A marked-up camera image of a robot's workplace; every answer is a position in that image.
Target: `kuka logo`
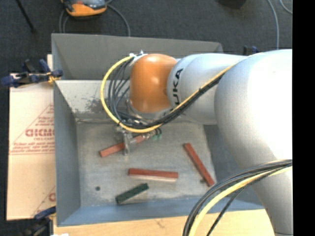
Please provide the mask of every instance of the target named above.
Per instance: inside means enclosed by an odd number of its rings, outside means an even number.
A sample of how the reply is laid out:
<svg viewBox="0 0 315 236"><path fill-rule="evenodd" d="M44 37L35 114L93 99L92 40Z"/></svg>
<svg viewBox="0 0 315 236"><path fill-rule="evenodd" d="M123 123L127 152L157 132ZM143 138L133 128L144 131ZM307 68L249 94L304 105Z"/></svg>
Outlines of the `kuka logo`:
<svg viewBox="0 0 315 236"><path fill-rule="evenodd" d="M179 69L176 74L175 74L175 79L173 80L173 97L175 98L175 104L176 105L179 105L180 102L179 102L179 98L178 98L178 89L177 89L177 86L178 86L178 83L179 83L179 78L180 78L180 75L181 75L181 72L183 71L183 68L182 69Z"/></svg>
<svg viewBox="0 0 315 236"><path fill-rule="evenodd" d="M54 129L37 129L37 128L31 128L25 130L25 135L28 137L37 137L37 136L54 136L55 130Z"/></svg>

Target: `gray box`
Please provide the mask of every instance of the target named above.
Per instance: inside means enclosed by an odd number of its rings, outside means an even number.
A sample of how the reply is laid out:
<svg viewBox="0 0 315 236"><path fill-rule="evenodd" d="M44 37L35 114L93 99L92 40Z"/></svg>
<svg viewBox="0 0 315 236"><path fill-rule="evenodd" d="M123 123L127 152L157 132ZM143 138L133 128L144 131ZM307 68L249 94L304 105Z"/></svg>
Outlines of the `gray box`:
<svg viewBox="0 0 315 236"><path fill-rule="evenodd" d="M120 151L99 156L100 150L118 142L114 123L99 100L102 77L115 62L140 50L180 59L222 52L222 47L204 41L52 35L53 69L64 71L54 87L58 226L188 215L209 187L184 143L192 144L216 180L204 126L180 118L162 127L159 141L144 141L127 155ZM128 168L177 171L179 178L176 182L144 181L128 176ZM149 190L124 205L116 204L115 196L145 182ZM232 209L258 207L235 202Z"/></svg>

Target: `black carpet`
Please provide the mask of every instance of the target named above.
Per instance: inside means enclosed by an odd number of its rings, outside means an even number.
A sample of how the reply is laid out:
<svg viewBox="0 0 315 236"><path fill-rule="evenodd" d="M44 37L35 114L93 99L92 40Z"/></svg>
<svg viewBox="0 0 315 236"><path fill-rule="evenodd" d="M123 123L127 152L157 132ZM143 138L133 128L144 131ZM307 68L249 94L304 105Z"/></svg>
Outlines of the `black carpet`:
<svg viewBox="0 0 315 236"><path fill-rule="evenodd" d="M15 0L0 0L0 77L20 71L25 59L37 64L51 52L51 33L59 32L60 0L20 0L36 32L32 33ZM292 48L292 15L270 0L113 0L130 25L131 36L219 42L230 54L243 46L259 51ZM293 0L283 0L292 10ZM66 32L127 35L126 25L112 9L91 21L69 19ZM0 90L0 236L16 235L31 221L6 221L8 93Z"/></svg>

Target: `wooden table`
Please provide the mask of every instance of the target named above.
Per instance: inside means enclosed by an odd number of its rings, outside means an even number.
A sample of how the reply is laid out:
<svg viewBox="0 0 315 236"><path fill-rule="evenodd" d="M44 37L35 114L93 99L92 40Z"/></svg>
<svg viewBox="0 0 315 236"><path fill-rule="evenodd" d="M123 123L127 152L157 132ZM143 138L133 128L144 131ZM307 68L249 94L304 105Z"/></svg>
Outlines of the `wooden table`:
<svg viewBox="0 0 315 236"><path fill-rule="evenodd" d="M196 236L205 236L218 213L207 214ZM56 227L54 234L69 236L181 236L187 217ZM217 224L213 236L274 236L264 209L229 211Z"/></svg>

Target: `red wooden stick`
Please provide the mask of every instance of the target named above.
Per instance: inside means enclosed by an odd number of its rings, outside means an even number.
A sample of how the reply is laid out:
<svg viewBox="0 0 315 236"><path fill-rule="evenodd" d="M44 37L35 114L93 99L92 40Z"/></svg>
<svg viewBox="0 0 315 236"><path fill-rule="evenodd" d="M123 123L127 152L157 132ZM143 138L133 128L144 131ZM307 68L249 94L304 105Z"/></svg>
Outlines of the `red wooden stick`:
<svg viewBox="0 0 315 236"><path fill-rule="evenodd" d="M189 157L193 161L194 165L196 166L197 170L206 181L208 186L213 185L215 182L213 181L212 177L210 176L209 172L207 171L206 167L201 162L199 156L197 155L196 151L193 149L190 143L184 144L184 148L187 151Z"/></svg>
<svg viewBox="0 0 315 236"><path fill-rule="evenodd" d="M136 143L140 143L140 142L142 142L143 140L144 140L144 137L143 137L142 135L135 137ZM113 154L113 153L115 153L115 152L118 152L118 151L120 151L120 150L122 150L122 149L124 149L124 148L125 148L125 143L124 143L124 142L121 142L121 143L115 144L115 145L113 145L113 146L111 146L111 147L108 147L108 148L106 148L106 149L101 150L101 151L99 152L99 155L100 155L101 157L105 157L105 156L111 155L111 154Z"/></svg>
<svg viewBox="0 0 315 236"><path fill-rule="evenodd" d="M136 169L130 168L128 171L129 176L143 176L143 177L160 177L160 178L178 178L177 172L171 171L156 171L156 170L144 170L144 169Z"/></svg>

